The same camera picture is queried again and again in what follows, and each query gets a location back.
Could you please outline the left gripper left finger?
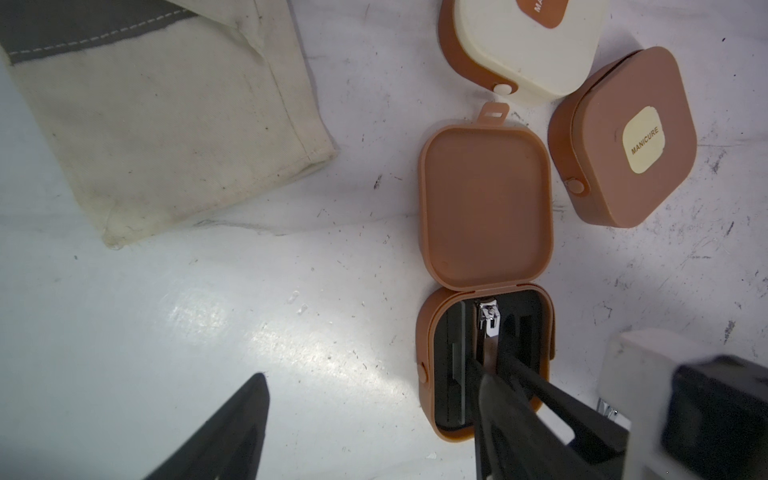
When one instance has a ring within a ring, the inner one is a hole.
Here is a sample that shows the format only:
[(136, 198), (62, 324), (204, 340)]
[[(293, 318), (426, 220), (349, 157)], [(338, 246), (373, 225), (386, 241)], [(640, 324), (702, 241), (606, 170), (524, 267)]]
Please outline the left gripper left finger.
[(150, 479), (254, 479), (265, 441), (266, 377), (249, 378)]

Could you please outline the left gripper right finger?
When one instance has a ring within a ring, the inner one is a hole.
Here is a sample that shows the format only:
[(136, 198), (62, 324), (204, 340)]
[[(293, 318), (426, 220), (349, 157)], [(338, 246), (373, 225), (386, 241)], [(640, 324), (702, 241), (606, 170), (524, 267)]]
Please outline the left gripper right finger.
[(517, 384), (483, 373), (473, 407), (479, 479), (600, 477), (539, 420)]

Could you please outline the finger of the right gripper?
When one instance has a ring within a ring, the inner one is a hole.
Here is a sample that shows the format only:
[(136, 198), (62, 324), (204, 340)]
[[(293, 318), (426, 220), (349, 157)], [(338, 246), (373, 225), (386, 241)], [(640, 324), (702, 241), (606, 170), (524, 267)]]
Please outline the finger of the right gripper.
[(623, 462), (628, 431), (609, 416), (590, 408), (549, 383), (517, 359), (510, 361), (511, 377), (552, 410), (573, 431), (567, 444), (586, 462)]

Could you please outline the large brown nail clipper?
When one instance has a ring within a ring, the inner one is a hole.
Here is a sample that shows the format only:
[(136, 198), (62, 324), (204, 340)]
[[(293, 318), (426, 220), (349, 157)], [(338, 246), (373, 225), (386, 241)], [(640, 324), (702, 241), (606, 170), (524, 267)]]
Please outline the large brown nail clipper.
[(475, 359), (490, 372), (497, 371), (501, 313), (498, 300), (481, 298), (476, 302)]

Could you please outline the brown case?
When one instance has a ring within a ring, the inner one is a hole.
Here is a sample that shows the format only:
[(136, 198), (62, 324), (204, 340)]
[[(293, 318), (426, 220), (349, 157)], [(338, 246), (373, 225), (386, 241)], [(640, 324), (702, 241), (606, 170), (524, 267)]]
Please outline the brown case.
[(640, 225), (696, 159), (697, 134), (673, 54), (654, 46), (595, 72), (558, 105), (547, 142), (584, 222)]
[(554, 248), (549, 156), (508, 114), (507, 104), (484, 104), (474, 121), (436, 131), (418, 161), (419, 246), (438, 284), (416, 321), (418, 392), (451, 442), (474, 434), (466, 364), (478, 362), (478, 300), (498, 300), (496, 374), (517, 359), (547, 377), (555, 354), (553, 302), (536, 282)]

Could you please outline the cream nail clipper case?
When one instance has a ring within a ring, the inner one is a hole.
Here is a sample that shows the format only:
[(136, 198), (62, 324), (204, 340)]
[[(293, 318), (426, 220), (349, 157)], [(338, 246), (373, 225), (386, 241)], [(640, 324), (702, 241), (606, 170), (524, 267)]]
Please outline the cream nail clipper case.
[(451, 68), (513, 102), (535, 106), (576, 91), (597, 51), (607, 1), (444, 0), (437, 32)]

